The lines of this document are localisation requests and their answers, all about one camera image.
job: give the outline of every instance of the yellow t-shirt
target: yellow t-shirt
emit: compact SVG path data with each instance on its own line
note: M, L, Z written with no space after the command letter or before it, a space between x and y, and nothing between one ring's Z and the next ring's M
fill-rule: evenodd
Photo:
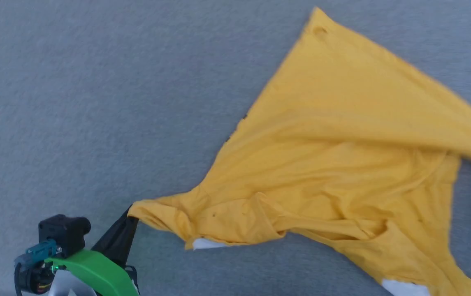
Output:
M379 283L471 296L448 248L459 155L471 159L471 107L316 8L204 180L129 215L187 248L292 231Z

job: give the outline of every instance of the white plastic part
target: white plastic part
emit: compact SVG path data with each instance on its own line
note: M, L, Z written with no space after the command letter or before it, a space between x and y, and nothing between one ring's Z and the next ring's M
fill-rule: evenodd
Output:
M424 285L404 283L393 280L383 280L382 287L394 296L431 296Z
M194 250L213 249L215 247L230 247L230 246L224 243L212 242L211 240L207 240L205 238L197 238L196 240L193 241Z
M67 270L57 270L49 296L96 296L95 291Z

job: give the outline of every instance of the cable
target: cable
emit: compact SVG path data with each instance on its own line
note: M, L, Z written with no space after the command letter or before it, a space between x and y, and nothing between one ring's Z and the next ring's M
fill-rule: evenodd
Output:
M126 267L125 267L125 268L131 268L131 270L132 270L132 271L133 271L135 274L137 274L135 266L132 266L132 265L126 265Z
M21 270L21 263L16 264L16 269L14 270L14 288L16 289L16 296L23 296L19 288L19 270Z
M49 284L47 284L47 285L38 285L38 288L40 288L40 289L45 289L45 288L49 287L51 284L52 284L52 283L49 283Z

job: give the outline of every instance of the gray carpet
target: gray carpet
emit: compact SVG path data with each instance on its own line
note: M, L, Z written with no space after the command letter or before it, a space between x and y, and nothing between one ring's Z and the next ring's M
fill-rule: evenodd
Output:
M313 6L471 103L469 1L1 0L0 296L41 219L88 217L92 244L133 201L198 184ZM471 277L470 163L451 239ZM142 225L130 264L146 296L389 295L293 234L192 252Z

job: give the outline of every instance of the black cable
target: black cable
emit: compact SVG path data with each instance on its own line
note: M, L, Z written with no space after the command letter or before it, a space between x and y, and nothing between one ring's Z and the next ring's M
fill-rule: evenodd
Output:
M14 270L14 288L16 289L16 296L23 296L21 294L21 288L19 288L19 271L21 270L21 263L16 264Z
M133 272L136 274L136 268L135 268L135 266L132 266L132 265L126 265L126 267L125 267L125 268L131 268L131 270L132 270L132 271L133 271Z

